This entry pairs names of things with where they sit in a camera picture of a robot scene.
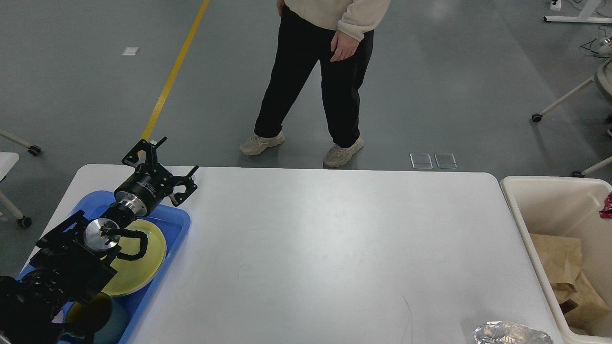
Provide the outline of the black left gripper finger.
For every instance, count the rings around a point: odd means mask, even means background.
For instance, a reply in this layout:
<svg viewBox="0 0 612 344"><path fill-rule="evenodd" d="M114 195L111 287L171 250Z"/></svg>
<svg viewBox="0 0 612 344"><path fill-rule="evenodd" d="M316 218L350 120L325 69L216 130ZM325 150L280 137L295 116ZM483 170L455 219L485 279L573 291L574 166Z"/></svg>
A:
<svg viewBox="0 0 612 344"><path fill-rule="evenodd" d="M159 163L157 157L157 148L166 140L167 137L162 137L159 142L140 139L121 160L122 164L135 168L136 174L168 175L168 170Z"/></svg>
<svg viewBox="0 0 612 344"><path fill-rule="evenodd" d="M174 207L179 207L197 190L194 174L198 169L199 166L195 165L185 176L171 175L167 178L167 185L170 188L167 196Z"/></svg>

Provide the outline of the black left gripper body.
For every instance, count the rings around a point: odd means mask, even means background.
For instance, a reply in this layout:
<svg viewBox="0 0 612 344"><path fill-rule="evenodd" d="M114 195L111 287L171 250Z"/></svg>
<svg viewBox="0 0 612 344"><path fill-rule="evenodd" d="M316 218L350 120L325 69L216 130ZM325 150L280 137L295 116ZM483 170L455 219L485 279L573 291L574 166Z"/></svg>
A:
<svg viewBox="0 0 612 344"><path fill-rule="evenodd" d="M133 217L146 217L173 192L174 176L162 165L137 165L114 192L114 207Z"/></svg>

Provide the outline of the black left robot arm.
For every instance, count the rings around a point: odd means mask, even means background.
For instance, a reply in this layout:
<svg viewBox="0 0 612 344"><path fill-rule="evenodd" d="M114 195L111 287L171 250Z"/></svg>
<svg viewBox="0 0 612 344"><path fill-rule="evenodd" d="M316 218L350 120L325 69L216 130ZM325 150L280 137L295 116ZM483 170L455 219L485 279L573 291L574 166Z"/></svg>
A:
<svg viewBox="0 0 612 344"><path fill-rule="evenodd" d="M148 235L129 229L164 200L177 207L197 189L193 174L175 176L159 161L165 142L141 139L122 163L134 172L114 191L114 201L96 218L78 210L37 242L21 279L1 277L1 340L7 344L56 344L65 333L94 342L111 317L96 297L117 275L117 259L133 262L146 256Z"/></svg>

